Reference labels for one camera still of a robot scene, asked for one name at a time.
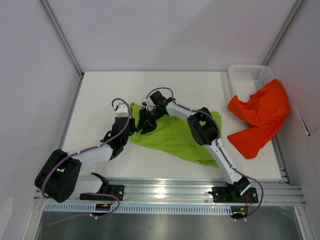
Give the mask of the lime green shorts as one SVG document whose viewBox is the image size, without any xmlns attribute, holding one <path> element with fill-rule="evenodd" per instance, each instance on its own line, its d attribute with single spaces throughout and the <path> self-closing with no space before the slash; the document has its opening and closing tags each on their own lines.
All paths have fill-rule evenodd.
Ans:
<svg viewBox="0 0 320 240">
<path fill-rule="evenodd" d="M 164 108 L 168 114 L 156 120 L 156 129 L 142 134 L 135 132 L 130 139 L 135 144 L 171 154 L 182 160 L 203 166 L 218 167 L 214 157 L 194 140 L 188 116 L 194 113 L 170 102 Z"/>
</svg>

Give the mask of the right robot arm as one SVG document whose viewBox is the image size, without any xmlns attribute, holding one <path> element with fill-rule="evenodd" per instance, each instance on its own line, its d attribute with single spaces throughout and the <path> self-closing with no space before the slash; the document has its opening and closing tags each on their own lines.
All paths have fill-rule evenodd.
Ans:
<svg viewBox="0 0 320 240">
<path fill-rule="evenodd" d="M 172 96 L 164 97 L 158 90 L 147 96 L 153 102 L 154 108 L 148 109 L 146 99 L 142 102 L 137 130 L 143 135 L 154 131 L 157 128 L 156 121 L 163 116 L 173 116 L 187 122 L 194 141 L 213 156 L 222 170 L 229 198 L 234 202 L 245 198 L 251 183 L 240 173 L 228 155 L 221 138 L 220 127 L 210 111 L 206 107 L 192 109 L 179 103 Z"/>
</svg>

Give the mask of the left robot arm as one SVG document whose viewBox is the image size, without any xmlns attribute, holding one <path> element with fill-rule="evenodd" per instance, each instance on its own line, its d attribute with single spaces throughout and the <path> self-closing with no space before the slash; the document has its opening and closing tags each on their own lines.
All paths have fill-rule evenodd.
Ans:
<svg viewBox="0 0 320 240">
<path fill-rule="evenodd" d="M 109 188 L 103 184 L 103 177 L 93 174 L 90 180 L 81 179 L 80 172 L 118 157 L 135 131 L 134 118 L 116 117 L 101 143 L 74 153 L 54 150 L 35 178 L 34 185 L 41 190 L 43 198 L 58 203 L 66 201 L 78 189 L 91 192 L 97 200 L 105 199 Z"/>
</svg>

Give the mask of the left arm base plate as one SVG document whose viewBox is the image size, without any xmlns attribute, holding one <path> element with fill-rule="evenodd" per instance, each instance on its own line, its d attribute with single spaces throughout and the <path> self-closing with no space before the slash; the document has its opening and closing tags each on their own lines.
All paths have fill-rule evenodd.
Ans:
<svg viewBox="0 0 320 240">
<path fill-rule="evenodd" d="M 80 200 L 88 201 L 115 201 L 111 196 L 115 196 L 122 201 L 124 198 L 125 186 L 124 185 L 112 185 L 102 186 L 97 193 L 81 193 Z"/>
</svg>

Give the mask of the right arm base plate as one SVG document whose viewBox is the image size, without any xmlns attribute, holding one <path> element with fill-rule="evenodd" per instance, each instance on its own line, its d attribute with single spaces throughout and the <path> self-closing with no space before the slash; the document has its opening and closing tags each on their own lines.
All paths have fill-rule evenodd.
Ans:
<svg viewBox="0 0 320 240">
<path fill-rule="evenodd" d="M 254 187 L 250 187 L 242 196 L 235 197 L 232 197 L 227 186 L 214 186 L 207 193 L 213 197 L 214 203 L 257 204 L 259 202 L 257 190 Z"/>
</svg>

